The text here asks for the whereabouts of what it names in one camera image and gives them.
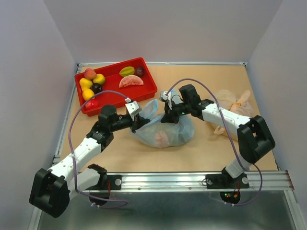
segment wooden board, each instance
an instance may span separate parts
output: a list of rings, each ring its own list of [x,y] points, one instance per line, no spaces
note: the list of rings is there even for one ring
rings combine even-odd
[[[222,89],[230,90],[240,96],[245,90],[252,92],[246,70],[243,66],[149,66],[158,92],[168,90],[176,81],[182,78],[200,80],[213,92]],[[202,99],[208,98],[209,93],[200,85],[191,81],[181,82],[180,86],[192,83]],[[140,102],[144,107],[150,100]],[[258,106],[251,94],[255,115],[259,115]],[[164,104],[160,102],[159,113],[163,112]],[[78,97],[74,98],[70,122],[80,108]],[[125,109],[118,109],[118,114],[125,114]],[[114,133],[114,140],[100,155],[93,158],[87,165],[96,163],[105,167],[109,172],[182,172],[182,171],[220,171],[235,157],[229,139],[213,134],[213,128],[207,122],[190,116],[195,126],[195,137],[189,143],[179,147],[156,149],[140,143],[130,135],[128,129]],[[85,135],[97,121],[97,116],[88,117],[82,113],[77,117],[72,129],[71,139],[77,147]],[[67,133],[61,158],[70,153]],[[257,165],[261,170],[277,170],[272,152],[264,156]]]

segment red tray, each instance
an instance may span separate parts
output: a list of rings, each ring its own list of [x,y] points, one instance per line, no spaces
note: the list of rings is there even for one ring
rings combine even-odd
[[[135,69],[139,66],[144,68],[144,75],[142,76],[142,80],[144,85],[137,85],[137,86],[128,86],[125,88],[119,88],[119,82],[122,80],[122,76],[119,75],[121,69],[127,66],[133,66]],[[122,94],[126,95],[130,99],[136,101],[143,101],[149,98],[153,98],[154,94],[157,92],[157,86],[145,64],[143,58],[139,57],[136,59],[120,62],[117,64],[113,64],[110,66],[105,66],[102,68],[95,69],[96,73],[101,73],[106,78],[106,82],[102,85],[102,90],[114,90],[121,92]],[[82,106],[85,100],[82,97],[82,90],[79,84],[81,78],[84,78],[84,73],[79,73],[75,75],[76,87],[78,98],[80,102],[80,106]],[[99,106],[95,109],[86,109],[85,107],[81,110],[82,113],[87,114],[88,116],[94,116],[100,113],[101,108],[106,104],[112,104],[116,108],[123,107],[125,105],[124,98],[114,94],[114,93],[103,93],[97,97],[95,97],[98,102]]]

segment blue plastic bag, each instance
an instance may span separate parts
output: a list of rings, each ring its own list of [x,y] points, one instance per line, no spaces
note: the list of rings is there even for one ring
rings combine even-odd
[[[178,104],[181,103],[180,97],[173,97],[173,101]],[[158,111],[158,100],[154,99],[147,103],[147,105],[140,112],[140,116],[148,118],[151,121],[143,127],[131,134],[140,142],[156,147],[165,148],[169,146],[183,145],[194,137],[194,125],[188,115],[181,116],[177,124],[161,123],[164,114],[156,115]]]

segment gray wall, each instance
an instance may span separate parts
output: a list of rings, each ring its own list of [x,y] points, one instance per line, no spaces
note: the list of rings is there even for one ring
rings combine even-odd
[[[307,1],[284,0],[248,63],[262,115],[307,220]]]
[[[75,62],[42,0],[0,7],[0,229],[25,230],[35,172],[51,165]]]
[[[282,0],[44,0],[76,62],[248,61]]]

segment translucent plastic bag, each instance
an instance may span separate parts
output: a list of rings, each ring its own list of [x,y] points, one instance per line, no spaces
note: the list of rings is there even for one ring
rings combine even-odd
[[[173,98],[175,103],[180,103],[180,97]],[[181,116],[177,124],[161,123],[164,114],[155,115],[158,111],[158,100],[154,99],[140,112],[140,116],[151,121],[131,134],[140,142],[156,147],[165,148],[169,146],[183,145],[194,137],[194,125],[188,115]]]
[[[248,99],[250,97],[250,91],[246,90],[241,97],[236,98],[235,94],[228,90],[221,90],[215,94],[220,106],[224,109],[230,110],[236,114],[243,116],[252,116],[254,114],[254,109],[249,103]],[[223,127],[217,126],[216,124],[211,123],[213,126],[214,134],[220,135],[224,134],[227,136],[226,131]],[[237,140],[236,135],[232,135],[232,138]]]

